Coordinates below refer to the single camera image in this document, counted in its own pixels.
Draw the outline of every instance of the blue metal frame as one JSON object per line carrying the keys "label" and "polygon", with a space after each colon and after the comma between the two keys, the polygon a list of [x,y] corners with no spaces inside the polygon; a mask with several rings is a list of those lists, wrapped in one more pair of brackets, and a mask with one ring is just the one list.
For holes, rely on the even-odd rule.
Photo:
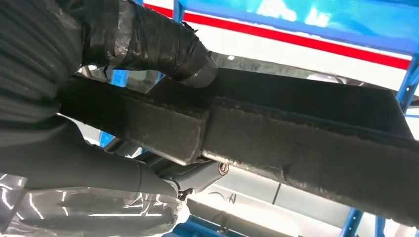
{"label": "blue metal frame", "polygon": [[343,225],[342,232],[340,232],[340,237],[355,237],[362,215],[364,215],[364,212],[351,208]]}
{"label": "blue metal frame", "polygon": [[376,237],[385,237],[384,235],[385,219],[379,216],[376,216]]}
{"label": "blue metal frame", "polygon": [[406,110],[410,106],[413,97],[415,95],[416,88],[419,83],[419,53],[416,52],[413,57],[410,65],[407,69],[405,78],[403,79],[402,85],[397,93],[397,101],[400,104],[403,112],[406,113]]}
{"label": "blue metal frame", "polygon": [[[133,0],[133,1],[137,3],[138,5],[143,4],[143,0]],[[128,75],[129,75],[129,71],[114,70],[114,72],[112,73],[111,84],[119,86],[119,87],[126,87],[126,83],[128,82]],[[100,131],[99,145],[101,147],[105,147],[108,143],[112,141],[112,139],[114,139],[113,135],[104,131]]]}

